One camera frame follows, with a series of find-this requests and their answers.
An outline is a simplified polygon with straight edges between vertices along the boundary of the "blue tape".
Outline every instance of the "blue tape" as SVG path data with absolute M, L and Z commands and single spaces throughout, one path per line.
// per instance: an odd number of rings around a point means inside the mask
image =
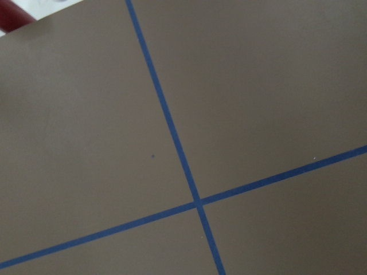
M 261 188 L 261 187 L 264 187 L 264 186 L 267 186 L 267 185 L 270 185 L 276 182 L 280 182 L 281 180 L 289 179 L 294 176 L 298 176 L 298 175 L 301 175 L 301 174 L 304 174 L 304 173 L 307 173 L 307 172 L 310 172 L 316 169 L 320 169 L 322 167 L 329 166 L 331 164 L 341 162 L 343 160 L 350 159 L 350 158 L 353 158 L 353 157 L 356 157 L 356 156 L 359 156 L 365 153 L 367 153 L 367 146 L 362 146 L 360 148 L 353 149 L 348 152 L 344 152 L 344 153 L 332 156 L 330 158 L 320 160 L 318 162 L 310 163 L 305 166 L 301 166 L 296 169 L 289 170 L 287 172 L 283 172 L 283 173 L 280 173 L 274 176 L 270 176 L 269 178 L 261 179 L 256 182 L 252 182 L 246 185 L 242 185 L 240 187 L 236 187 L 236 188 L 224 191 L 219 194 L 215 194 L 215 195 L 206 197 L 202 199 L 202 204 L 207 205 L 209 203 L 217 202 L 222 199 L 226 199 L 226 198 L 229 198 L 235 195 L 239 195 L 239 194 L 242 194 L 242 193 L 257 189 L 257 188 Z
M 142 48 L 142 52 L 143 52 L 146 64 L 148 66 L 150 76 L 151 76 L 151 79 L 152 79 L 153 84 L 154 84 L 155 91 L 156 91 L 157 96 L 159 98 L 159 102 L 161 104 L 166 122 L 168 124 L 168 128 L 169 128 L 169 131 L 171 133 L 171 137 L 172 137 L 174 145 L 176 147 L 176 151 L 177 151 L 179 160 L 181 162 L 181 166 L 183 168 L 183 171 L 185 173 L 187 182 L 189 184 L 189 188 L 190 188 L 191 194 L 193 196 L 194 203 L 196 205 L 198 215 L 199 215 L 200 221 L 202 223 L 202 227 L 204 228 L 206 239 L 208 240 L 209 247 L 210 247 L 210 250 L 212 252 L 214 262 L 217 266 L 218 273 L 220 275 L 225 275 L 225 270 L 224 270 L 222 260 L 221 260 L 220 255 L 219 255 L 217 245 L 216 245 L 215 240 L 214 240 L 212 230 L 210 229 L 208 219 L 207 219 L 206 214 L 204 212 L 204 208 L 202 206 L 201 199 L 200 199 L 199 193 L 198 193 L 196 185 L 195 185 L 195 181 L 193 179 L 193 176 L 192 176 L 192 173 L 191 173 L 186 155 L 184 153 L 184 149 L 182 148 L 182 144 L 179 140 L 176 127 L 173 123 L 173 119 L 172 119 L 167 101 L 165 99 L 165 95 L 163 94 L 161 83 L 159 82 L 159 78 L 158 78 L 157 73 L 155 71 L 153 61 L 151 59 L 151 56 L 150 56 L 150 53 L 149 53 L 149 50 L 148 50 L 148 46 L 145 42 L 142 29 L 140 28 L 140 24 L 139 24 L 139 21 L 138 21 L 138 17 L 136 16 L 134 6 L 133 6 L 133 4 L 130 0 L 126 0 L 126 5 L 127 5 L 127 8 L 128 8 L 128 11 L 129 11 L 129 14 L 130 14 L 130 17 L 131 17 L 132 24 L 134 26 L 136 35 L 138 37 L 140 46 Z
M 95 241 L 96 239 L 101 239 L 101 238 L 104 238 L 104 237 L 108 237 L 108 236 L 114 235 L 116 233 L 120 233 L 120 232 L 126 231 L 128 229 L 132 229 L 132 228 L 135 228 L 135 227 L 138 227 L 138 226 L 142 226 L 142 225 L 145 225 L 147 223 L 157 221 L 159 219 L 164 219 L 164 218 L 167 218 L 169 216 L 173 216 L 173 215 L 176 215 L 176 214 L 179 214 L 179 213 L 182 213 L 182 212 L 194 209 L 194 208 L 195 208 L 195 204 L 193 202 L 187 203 L 185 205 L 177 206 L 177 207 L 174 207 L 174 208 L 171 208 L 171 209 L 168 209 L 168 210 L 165 210 L 165 211 L 153 214 L 153 215 L 149 215 L 149 216 L 141 218 L 141 219 L 137 219 L 137 220 L 132 221 L 132 222 L 127 222 L 127 223 L 124 223 L 122 225 L 117 225 L 115 227 L 112 227 L 112 228 L 105 229 L 105 230 L 97 232 L 97 233 L 87 235 L 85 237 L 74 239 L 72 241 L 64 242 L 64 243 L 61 243 L 59 245 L 51 246 L 51 247 L 46 248 L 46 249 L 42 249 L 42 250 L 27 254 L 27 255 L 24 255 L 24 256 L 20 256 L 18 258 L 14 258 L 12 260 L 1 262 L 0 263 L 0 269 L 8 268 L 8 267 L 13 266 L 13 265 L 17 265 L 17 264 L 21 264 L 21 263 L 26 262 L 26 261 L 34 260 L 36 258 L 40 258 L 40 257 L 46 256 L 46 255 L 49 255 L 49 254 L 53 254 L 53 253 L 56 253 L 56 252 L 59 252 L 59 251 L 65 250 L 65 249 L 69 249 L 69 248 L 72 248 L 74 246 L 82 245 L 82 244 L 87 243 L 87 242 L 92 242 L 92 241 Z

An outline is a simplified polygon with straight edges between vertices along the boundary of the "white surface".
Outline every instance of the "white surface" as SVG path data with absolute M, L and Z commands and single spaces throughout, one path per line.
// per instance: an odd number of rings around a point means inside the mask
M 19 7 L 27 11 L 35 19 L 39 20 L 50 14 L 72 6 L 82 0 L 12 0 Z

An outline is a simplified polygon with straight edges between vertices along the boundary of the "red object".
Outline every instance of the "red object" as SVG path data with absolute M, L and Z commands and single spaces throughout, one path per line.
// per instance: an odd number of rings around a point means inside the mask
M 36 21 L 11 0 L 0 0 L 0 30 L 11 32 Z

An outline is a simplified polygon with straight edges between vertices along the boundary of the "brown surface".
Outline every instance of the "brown surface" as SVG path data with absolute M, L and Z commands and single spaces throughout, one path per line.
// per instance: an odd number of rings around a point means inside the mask
M 0 261 L 192 201 L 127 9 L 102 2 L 0 40 Z
M 134 3 L 202 197 L 366 144 L 366 1 Z
M 203 234 L 197 213 L 191 210 L 0 273 L 213 275 L 216 267 Z
M 227 275 L 367 273 L 367 156 L 205 206 Z

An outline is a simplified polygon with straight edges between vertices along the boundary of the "blue painter's tape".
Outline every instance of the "blue painter's tape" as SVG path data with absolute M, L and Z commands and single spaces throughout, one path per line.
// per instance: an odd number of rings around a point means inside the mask
M 46 255 L 49 255 L 49 254 L 53 254 L 53 253 L 56 253 L 56 252 L 59 252 L 59 251 L 65 250 L 65 249 L 72 248 L 74 246 L 82 245 L 82 244 L 87 243 L 87 242 L 92 242 L 92 241 L 95 241 L 96 239 L 101 239 L 101 238 L 104 238 L 104 237 L 108 237 L 108 236 L 114 235 L 116 233 L 120 233 L 120 232 L 126 231 L 128 229 L 132 229 L 132 228 L 135 228 L 135 227 L 138 227 L 138 226 L 142 226 L 142 225 L 145 225 L 147 223 L 157 221 L 159 219 L 164 219 L 164 218 L 167 218 L 169 216 L 176 215 L 176 214 L 179 214 L 179 213 L 182 213 L 182 212 L 188 211 L 190 209 L 194 209 L 194 208 L 195 208 L 195 204 L 193 202 L 187 203 L 185 205 L 177 206 L 177 207 L 174 207 L 174 208 L 171 208 L 171 209 L 168 209 L 168 210 L 165 210 L 165 211 L 162 211 L 162 212 L 159 212 L 159 213 L 156 213 L 156 214 L 153 214 L 153 215 L 141 218 L 141 219 L 137 219 L 137 220 L 132 221 L 132 222 L 127 222 L 127 223 L 124 223 L 122 225 L 117 225 L 115 227 L 112 227 L 112 228 L 105 229 L 105 230 L 97 232 L 97 233 L 87 235 L 85 237 L 81 237 L 81 238 L 78 238 L 78 239 L 74 239 L 72 241 L 64 242 L 64 243 L 61 243 L 59 245 L 51 246 L 49 248 L 42 249 L 42 250 L 27 254 L 27 255 L 24 255 L 24 256 L 20 256 L 18 258 L 14 258 L 12 260 L 8 260 L 8 261 L 5 261 L 5 262 L 0 262 L 0 269 L 8 268 L 8 267 L 13 266 L 13 265 L 18 265 L 18 264 L 21 264 L 21 263 L 26 262 L 26 261 L 34 260 L 36 258 L 40 258 L 40 257 L 46 256 Z
M 353 158 L 355 156 L 359 156 L 365 153 L 367 153 L 367 146 L 362 146 L 360 148 L 353 149 L 348 152 L 344 152 L 344 153 L 332 156 L 330 158 L 320 160 L 318 162 L 310 163 L 305 166 L 301 166 L 296 169 L 289 170 L 287 172 L 283 172 L 283 173 L 280 173 L 274 176 L 270 176 L 269 178 L 261 179 L 256 182 L 252 182 L 246 185 L 242 185 L 240 187 L 236 187 L 236 188 L 221 192 L 219 194 L 215 194 L 215 195 L 206 197 L 202 199 L 202 204 L 207 205 L 209 203 L 217 202 L 222 199 L 226 199 L 226 198 L 229 198 L 235 195 L 239 195 L 239 194 L 242 194 L 242 193 L 257 189 L 257 188 L 261 188 L 269 184 L 280 182 L 281 180 L 289 179 L 294 176 L 298 176 L 298 175 L 301 175 L 301 174 L 304 174 L 304 173 L 307 173 L 307 172 L 310 172 L 316 169 L 320 169 L 322 167 L 329 166 L 331 164 L 341 162 L 343 160 L 350 159 L 350 158 Z
M 201 199 L 200 199 L 199 193 L 198 193 L 197 188 L 196 188 L 195 181 L 193 179 L 193 176 L 192 176 L 192 173 L 191 173 L 191 170 L 190 170 L 190 167 L 189 167 L 189 163 L 188 163 L 186 155 L 184 153 L 184 149 L 182 148 L 182 144 L 179 140 L 176 127 L 173 123 L 173 119 L 172 119 L 167 101 L 165 99 L 165 95 L 163 94 L 161 83 L 159 82 L 159 78 L 158 78 L 158 75 L 155 71 L 153 61 L 150 57 L 148 46 L 145 42 L 142 29 L 140 28 L 140 24 L 139 24 L 139 21 L 138 21 L 138 17 L 136 16 L 134 6 L 133 6 L 133 4 L 130 0 L 126 0 L 126 5 L 127 5 L 127 8 L 128 8 L 128 11 L 129 11 L 129 14 L 130 14 L 130 17 L 131 17 L 132 24 L 134 26 L 136 35 L 138 37 L 140 46 L 142 48 L 142 52 L 143 52 L 146 64 L 148 66 L 150 76 L 151 76 L 151 79 L 152 79 L 153 84 L 154 84 L 155 91 L 156 91 L 157 96 L 159 98 L 159 102 L 161 104 L 161 107 L 162 107 L 162 110 L 163 110 L 163 113 L 164 113 L 164 116 L 165 116 L 165 119 L 166 119 L 166 122 L 167 122 L 167 125 L 168 125 L 168 128 L 169 128 L 169 131 L 171 133 L 171 137 L 172 137 L 174 145 L 176 147 L 176 151 L 177 151 L 179 160 L 181 162 L 181 166 L 182 166 L 183 171 L 185 173 L 186 180 L 189 184 L 189 188 L 190 188 L 191 194 L 193 196 L 194 203 L 196 204 L 196 208 L 197 208 L 197 211 L 198 211 L 201 223 L 202 223 L 202 227 L 204 229 L 206 239 L 208 240 L 209 247 L 210 247 L 210 250 L 212 252 L 213 259 L 214 259 L 214 262 L 216 264 L 218 273 L 220 275 L 225 275 L 225 270 L 224 270 L 222 260 L 221 260 L 220 255 L 219 255 L 217 245 L 216 245 L 214 237 L 213 237 L 213 233 L 210 229 L 208 219 L 207 219 L 206 214 L 204 212 L 204 208 L 202 206 Z

